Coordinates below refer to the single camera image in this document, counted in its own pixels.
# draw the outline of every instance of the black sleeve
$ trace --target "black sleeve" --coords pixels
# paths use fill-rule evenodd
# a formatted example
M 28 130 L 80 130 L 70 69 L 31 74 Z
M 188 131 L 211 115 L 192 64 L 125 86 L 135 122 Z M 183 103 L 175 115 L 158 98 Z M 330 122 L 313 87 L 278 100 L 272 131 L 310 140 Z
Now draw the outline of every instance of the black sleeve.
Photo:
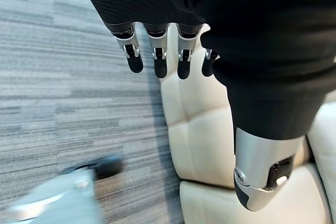
M 234 126 L 289 139 L 308 132 L 336 88 L 336 0 L 91 0 L 104 23 L 196 25 L 220 60 Z

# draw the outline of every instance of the robotic arm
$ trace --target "robotic arm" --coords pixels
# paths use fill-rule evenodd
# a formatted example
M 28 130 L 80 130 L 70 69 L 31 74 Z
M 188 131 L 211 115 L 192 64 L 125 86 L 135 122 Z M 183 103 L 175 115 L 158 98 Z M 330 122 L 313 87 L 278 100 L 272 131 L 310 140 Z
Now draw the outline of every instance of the robotic arm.
M 336 88 L 336 0 L 91 0 L 125 52 L 143 68 L 133 22 L 147 30 L 155 73 L 165 77 L 167 24 L 178 25 L 178 70 L 186 79 L 203 23 L 202 73 L 227 87 L 241 204 L 257 211 L 288 180 L 293 156 Z

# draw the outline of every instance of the gray carpet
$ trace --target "gray carpet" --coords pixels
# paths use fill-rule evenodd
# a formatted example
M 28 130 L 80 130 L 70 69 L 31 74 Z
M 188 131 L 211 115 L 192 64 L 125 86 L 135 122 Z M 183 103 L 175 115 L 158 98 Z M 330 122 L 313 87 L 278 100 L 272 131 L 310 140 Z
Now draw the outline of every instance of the gray carpet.
M 61 169 L 117 153 L 98 182 L 107 223 L 182 223 L 160 84 L 138 26 L 133 74 L 89 0 L 0 0 L 0 222 Z

